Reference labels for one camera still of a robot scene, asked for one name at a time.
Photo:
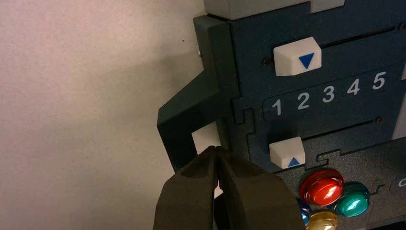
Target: blue arrow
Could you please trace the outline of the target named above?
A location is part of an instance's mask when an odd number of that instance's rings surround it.
[[[299,165],[300,163],[296,160],[296,158],[292,158],[291,162],[289,163],[288,167]]]
[[[304,56],[299,57],[300,61],[302,62],[302,64],[304,65],[304,67],[306,69],[309,68],[310,62],[312,62],[314,55],[315,55],[314,53],[311,53],[311,54],[306,54]]]

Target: number 1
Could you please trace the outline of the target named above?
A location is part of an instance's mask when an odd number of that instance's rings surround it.
[[[276,107],[276,109],[278,111],[278,116],[281,115],[282,114],[282,109],[281,109],[281,100],[280,99],[278,99],[275,102],[275,104],[273,104],[272,108],[275,108],[275,107]]]

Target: blue button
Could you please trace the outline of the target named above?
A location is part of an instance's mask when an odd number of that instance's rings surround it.
[[[295,76],[321,68],[321,48],[308,37],[273,49],[276,76]]]
[[[312,209],[310,206],[301,199],[296,199],[299,204],[300,214],[302,215],[303,223],[305,226],[309,224],[310,215],[312,214]]]

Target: white square tab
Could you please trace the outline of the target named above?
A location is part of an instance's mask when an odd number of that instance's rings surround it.
[[[313,37],[273,49],[276,76],[294,76],[321,67],[321,48]]]
[[[305,150],[300,137],[271,143],[269,152],[271,162],[282,169],[305,164]]]

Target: red button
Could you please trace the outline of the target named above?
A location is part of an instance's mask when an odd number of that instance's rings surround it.
[[[337,170],[321,170],[303,182],[299,196],[308,204],[327,206],[340,198],[343,186],[344,179]]]

